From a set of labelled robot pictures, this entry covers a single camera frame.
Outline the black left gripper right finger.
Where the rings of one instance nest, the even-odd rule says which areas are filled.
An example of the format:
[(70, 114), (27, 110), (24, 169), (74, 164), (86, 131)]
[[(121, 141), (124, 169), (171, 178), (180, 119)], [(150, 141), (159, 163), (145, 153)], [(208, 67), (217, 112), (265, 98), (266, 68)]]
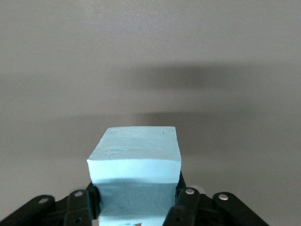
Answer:
[(164, 226), (267, 226), (268, 224), (234, 194), (220, 192), (208, 197), (185, 184), (180, 174), (175, 205)]

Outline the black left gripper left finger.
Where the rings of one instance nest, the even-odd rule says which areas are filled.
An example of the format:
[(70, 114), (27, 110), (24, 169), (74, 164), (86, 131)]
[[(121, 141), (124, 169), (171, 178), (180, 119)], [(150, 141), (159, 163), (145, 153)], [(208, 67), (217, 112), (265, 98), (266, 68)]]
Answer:
[(2, 226), (91, 226), (100, 215), (100, 193), (90, 183), (57, 201), (39, 195), (0, 221)]

